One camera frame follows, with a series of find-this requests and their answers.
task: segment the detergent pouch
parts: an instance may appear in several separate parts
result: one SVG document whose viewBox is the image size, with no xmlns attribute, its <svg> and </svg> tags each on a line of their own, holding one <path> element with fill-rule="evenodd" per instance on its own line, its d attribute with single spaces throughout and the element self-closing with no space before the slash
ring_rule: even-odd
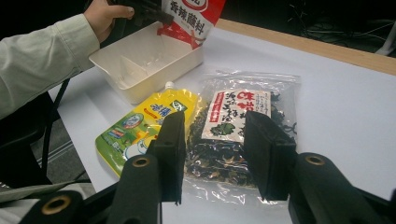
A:
<svg viewBox="0 0 396 224">
<path fill-rule="evenodd" d="M 171 25 L 164 24 L 158 34 L 187 42 L 196 49 L 216 25 L 224 4 L 225 0 L 168 0 L 163 11 L 174 20 Z"/>
<path fill-rule="evenodd" d="M 184 111 L 188 130 L 197 98 L 197 94 L 188 90 L 173 89 L 173 83 L 168 82 L 164 92 L 151 94 L 95 139 L 99 154 L 120 176 L 126 160 L 146 153 L 151 140 L 157 138 L 167 115 Z"/>
<path fill-rule="evenodd" d="M 263 113 L 297 140 L 298 82 L 296 76 L 243 71 L 220 71 L 205 79 L 187 139 L 186 175 L 257 188 L 242 156 L 245 114 Z"/>
</svg>

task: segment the white table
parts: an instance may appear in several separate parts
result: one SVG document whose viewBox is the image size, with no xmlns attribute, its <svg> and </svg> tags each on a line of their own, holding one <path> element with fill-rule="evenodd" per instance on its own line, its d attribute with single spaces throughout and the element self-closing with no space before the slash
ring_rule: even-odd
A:
<svg viewBox="0 0 396 224">
<path fill-rule="evenodd" d="M 215 68 L 300 76 L 298 151 L 328 157 L 352 185 L 389 199 L 396 188 L 396 76 L 218 28 L 204 53 L 204 63 L 178 79 L 177 87 L 199 92 L 203 73 Z M 61 101 L 58 111 L 97 191 L 118 178 L 94 140 L 132 109 L 97 68 L 72 78 Z M 286 204 L 210 202 L 183 193 L 182 205 L 163 205 L 163 223 L 291 223 Z"/>
</svg>

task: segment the white plastic container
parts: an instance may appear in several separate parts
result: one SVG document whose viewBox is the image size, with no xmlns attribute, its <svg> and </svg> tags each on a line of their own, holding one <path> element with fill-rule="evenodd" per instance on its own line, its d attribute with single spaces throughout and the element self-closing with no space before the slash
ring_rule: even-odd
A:
<svg viewBox="0 0 396 224">
<path fill-rule="evenodd" d="M 174 81 L 199 65 L 202 47 L 166 35 L 157 35 L 160 22 L 125 36 L 90 56 L 107 82 L 131 104 L 139 104 L 167 81 Z"/>
</svg>

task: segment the yellow plastic pouch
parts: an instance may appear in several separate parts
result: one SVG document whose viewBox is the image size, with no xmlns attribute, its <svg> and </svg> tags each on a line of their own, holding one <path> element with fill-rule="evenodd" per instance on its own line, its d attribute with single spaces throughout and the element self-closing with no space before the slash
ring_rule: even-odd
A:
<svg viewBox="0 0 396 224">
<path fill-rule="evenodd" d="M 120 176 L 123 164 L 132 156 L 145 154 L 151 140 L 157 138 L 164 118 L 184 111 L 186 132 L 198 95 L 175 90 L 166 83 L 164 92 L 155 92 L 135 109 L 95 139 L 96 149 L 111 169 Z"/>
</svg>

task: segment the person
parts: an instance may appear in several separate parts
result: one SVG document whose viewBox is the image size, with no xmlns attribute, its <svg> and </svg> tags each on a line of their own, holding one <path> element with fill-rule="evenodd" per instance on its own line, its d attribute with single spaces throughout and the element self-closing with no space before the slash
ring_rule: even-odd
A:
<svg viewBox="0 0 396 224">
<path fill-rule="evenodd" d="M 93 64 L 89 55 L 110 35 L 114 19 L 131 19 L 132 7 L 93 0 L 53 25 L 0 41 L 0 119 Z"/>
</svg>

